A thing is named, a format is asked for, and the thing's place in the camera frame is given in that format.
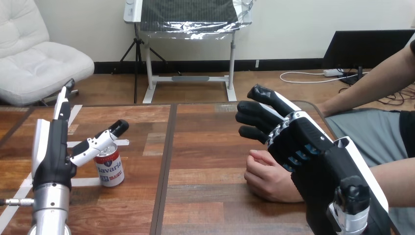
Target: chair cushion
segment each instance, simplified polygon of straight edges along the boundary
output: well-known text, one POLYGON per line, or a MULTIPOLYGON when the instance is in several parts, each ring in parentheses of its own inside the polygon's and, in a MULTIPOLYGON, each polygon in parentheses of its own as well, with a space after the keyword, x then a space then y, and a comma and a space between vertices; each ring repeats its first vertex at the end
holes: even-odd
POLYGON ((46 41, 49 34, 33 0, 0 0, 0 58, 46 41))
POLYGON ((0 59, 0 98, 13 105, 26 105, 60 90, 73 78, 93 74, 90 57, 65 45, 40 43, 0 59))

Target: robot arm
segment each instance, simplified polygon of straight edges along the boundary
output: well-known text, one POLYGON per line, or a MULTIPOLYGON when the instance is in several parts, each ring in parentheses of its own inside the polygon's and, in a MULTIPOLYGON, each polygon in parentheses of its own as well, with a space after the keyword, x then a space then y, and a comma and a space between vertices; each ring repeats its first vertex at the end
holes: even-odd
POLYGON ((390 234, 388 203, 349 137, 332 141, 295 104, 260 85, 238 104, 241 136, 267 144, 307 205, 317 235, 390 234))
POLYGON ((71 178, 77 167, 87 163, 129 127, 118 120, 107 130, 89 138, 67 152, 68 120, 70 105, 68 95, 74 80, 61 90, 55 105, 52 122, 39 119, 36 125, 32 152, 32 178, 34 199, 3 199, 0 205, 33 206, 30 235, 70 235, 66 225, 69 211, 71 178))

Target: black tripod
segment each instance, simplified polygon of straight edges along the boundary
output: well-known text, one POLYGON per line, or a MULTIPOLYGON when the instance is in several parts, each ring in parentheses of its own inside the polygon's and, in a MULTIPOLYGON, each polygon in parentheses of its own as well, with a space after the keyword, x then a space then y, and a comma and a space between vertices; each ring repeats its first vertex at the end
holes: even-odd
MULTIPOLYGON (((127 54, 131 51, 131 49, 133 48, 134 45, 136 45, 136 62, 134 63, 134 76, 135 76, 135 81, 134 81, 134 103, 137 104, 137 78, 138 78, 138 62, 140 64, 140 68, 141 69, 141 65, 142 65, 142 59, 141 59, 141 49, 140 49, 140 45, 144 44, 144 41, 142 39, 140 39, 140 37, 138 36, 138 29, 137 29, 137 23, 134 23, 134 30, 136 32, 136 37, 133 40, 133 43, 131 44, 131 46, 128 48, 127 52, 124 54, 124 56, 121 58, 120 62, 120 66, 122 64, 122 62, 124 62, 125 57, 127 56, 127 54)), ((167 67, 167 61, 161 56, 159 55, 155 50, 153 50, 150 47, 150 51, 152 53, 154 53, 157 57, 159 57, 164 65, 167 67)), ((176 73, 178 75, 182 75, 178 70, 176 70, 176 73)))

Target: monitor stand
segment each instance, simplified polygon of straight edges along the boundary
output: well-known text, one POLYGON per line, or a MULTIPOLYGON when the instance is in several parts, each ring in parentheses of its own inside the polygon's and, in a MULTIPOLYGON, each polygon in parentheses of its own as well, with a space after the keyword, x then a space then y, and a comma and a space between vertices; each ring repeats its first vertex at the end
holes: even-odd
POLYGON ((359 66, 357 68, 357 72, 345 73, 344 75, 338 76, 338 78, 346 77, 346 76, 352 76, 352 75, 356 75, 356 74, 357 74, 357 76, 340 79, 341 82, 344 82, 344 83, 349 84, 349 85, 353 85, 363 77, 363 67, 362 66, 359 66))

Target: gray shorts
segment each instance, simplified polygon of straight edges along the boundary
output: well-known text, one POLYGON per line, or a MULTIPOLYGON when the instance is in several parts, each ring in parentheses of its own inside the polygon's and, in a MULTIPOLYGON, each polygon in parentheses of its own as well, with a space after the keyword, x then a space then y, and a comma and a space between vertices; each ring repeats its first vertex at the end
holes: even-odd
MULTIPOLYGON (((327 117, 337 138, 349 136, 369 167, 408 158, 399 131, 399 112, 357 109, 327 117)), ((415 235, 415 208, 390 208, 402 235, 415 235)))

